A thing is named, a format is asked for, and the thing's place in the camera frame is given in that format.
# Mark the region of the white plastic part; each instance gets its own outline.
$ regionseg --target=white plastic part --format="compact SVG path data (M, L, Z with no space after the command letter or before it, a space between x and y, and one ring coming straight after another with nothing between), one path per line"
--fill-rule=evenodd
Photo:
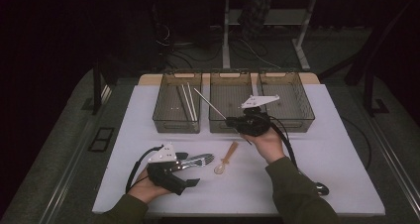
M273 102L275 100L280 99L278 95L275 96L253 96L251 95L250 98L241 105L242 108L251 108L251 107L259 107L261 105L267 104L269 102Z
M157 151L152 157L149 158L148 163L165 163L175 162L176 153L171 143L164 145L160 150Z

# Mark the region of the forearm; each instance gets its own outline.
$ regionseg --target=forearm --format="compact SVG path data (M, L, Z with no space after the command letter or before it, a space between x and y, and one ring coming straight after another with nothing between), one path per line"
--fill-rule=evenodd
M96 218L95 223L138 224L145 217L148 209L148 205L145 202L125 194L111 210L100 214Z
M272 180L274 204L285 223L339 223L315 184L300 174L289 158L271 163L266 171Z

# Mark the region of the dark garment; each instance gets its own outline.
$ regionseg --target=dark garment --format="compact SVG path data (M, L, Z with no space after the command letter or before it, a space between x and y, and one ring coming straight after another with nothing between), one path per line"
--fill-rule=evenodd
M238 23L242 26L242 36L246 41L254 39L263 28L265 16L271 0L248 0L244 5Z
M289 158L273 162L266 171L272 180L274 204L284 223L339 223L333 208L318 195L314 182L300 174ZM95 223L138 224L147 211L148 206L144 202L125 194L110 211L101 214Z

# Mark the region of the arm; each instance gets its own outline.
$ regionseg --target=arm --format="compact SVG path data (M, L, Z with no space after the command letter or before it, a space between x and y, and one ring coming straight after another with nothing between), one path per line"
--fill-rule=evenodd
M155 186L148 179L148 172L144 169L137 183L124 194L115 206L99 215L95 223L140 223L148 211L148 204L155 198L170 193L163 187Z
M334 209L318 195L315 184L284 155L281 140L272 128L259 137L242 136L256 145L268 163L272 198L285 223L339 223Z

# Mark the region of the white table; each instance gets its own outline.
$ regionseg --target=white table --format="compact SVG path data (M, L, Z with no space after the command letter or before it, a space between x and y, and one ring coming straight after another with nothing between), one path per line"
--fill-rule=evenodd
M384 215L384 206L346 132L331 97L322 84L305 84L315 113L315 121L304 134L289 134L299 167L314 181L330 188L324 198L339 215ZM209 96L209 86L203 85ZM273 216L277 211L271 199L271 181L266 163L254 146L236 134L209 132L208 105L202 102L201 132L197 135L159 134L152 120L158 97L157 85L136 86L114 150L105 171L93 212L111 209L124 194L135 161L149 148L172 142L177 152L191 156L215 155L215 162L204 168L190 168L175 175L182 179L201 178L196 187L181 196L162 196L150 205L149 216ZM225 173L213 168L233 141L240 146Z

